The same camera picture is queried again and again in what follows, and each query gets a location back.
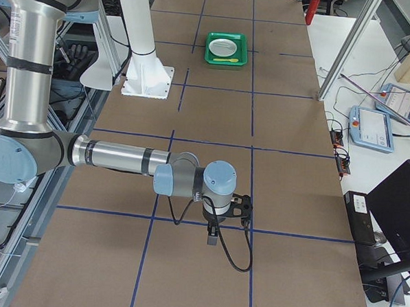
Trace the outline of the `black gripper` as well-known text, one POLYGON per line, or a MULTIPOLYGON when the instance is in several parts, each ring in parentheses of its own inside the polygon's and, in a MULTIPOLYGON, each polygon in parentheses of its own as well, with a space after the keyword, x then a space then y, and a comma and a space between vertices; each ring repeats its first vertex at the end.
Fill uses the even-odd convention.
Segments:
POLYGON ((203 204, 203 217, 208 222, 207 226, 207 244, 217 245, 218 242, 218 225, 227 219, 227 207, 216 208, 216 214, 208 204, 203 204))

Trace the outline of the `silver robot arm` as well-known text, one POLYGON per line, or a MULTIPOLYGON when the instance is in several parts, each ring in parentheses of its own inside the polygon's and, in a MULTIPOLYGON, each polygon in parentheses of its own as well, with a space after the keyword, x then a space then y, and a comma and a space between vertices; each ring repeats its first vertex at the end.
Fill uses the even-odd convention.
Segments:
POLYGON ((203 204, 208 242, 234 214, 236 171, 226 161, 200 167, 195 155, 91 140, 47 123, 58 22, 67 14, 94 23, 100 0, 8 0, 10 43, 5 108, 0 119, 0 182, 24 182, 63 166, 100 166, 153 178, 157 194, 203 204))

